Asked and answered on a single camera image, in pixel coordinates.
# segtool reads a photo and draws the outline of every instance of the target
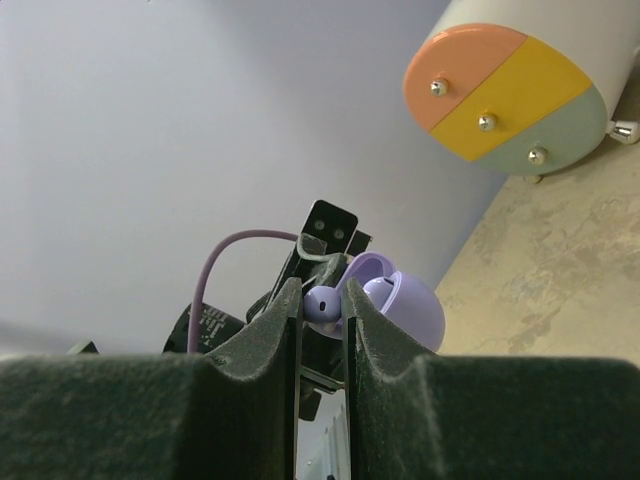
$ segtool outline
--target metal knob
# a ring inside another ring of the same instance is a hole
[[[442,97],[449,91],[449,82],[444,78],[436,78],[431,82],[431,93],[434,97]]]
[[[543,165],[547,159],[549,158],[549,152],[542,147],[534,147],[529,150],[528,155],[529,163],[532,165],[540,166]]]
[[[495,117],[495,115],[492,115],[490,113],[481,115],[480,118],[478,119],[478,127],[483,132],[490,132],[491,130],[496,128],[497,123],[498,123],[498,119]]]

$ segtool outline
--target yellow panel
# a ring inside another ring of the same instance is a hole
[[[474,161],[589,87],[589,77],[567,57],[529,37],[431,134],[465,160]],[[498,120],[489,132],[478,128],[478,118],[486,113]]]

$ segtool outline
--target marble surface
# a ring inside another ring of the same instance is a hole
[[[640,68],[614,118],[640,119]],[[589,355],[640,364],[640,144],[511,177],[437,289],[440,353]]]

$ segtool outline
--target green panel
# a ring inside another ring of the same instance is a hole
[[[592,86],[565,106],[480,157],[479,165],[512,175],[542,175],[584,158],[605,135],[607,109]],[[529,150],[542,147],[549,158],[540,166],[527,160]]]

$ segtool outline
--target metal foot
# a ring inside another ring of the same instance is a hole
[[[522,179],[529,185],[537,185],[542,181],[542,178],[542,175],[528,175],[526,177],[522,177]]]
[[[640,124],[625,120],[610,121],[607,126],[609,136],[624,145],[631,145],[640,140]]]

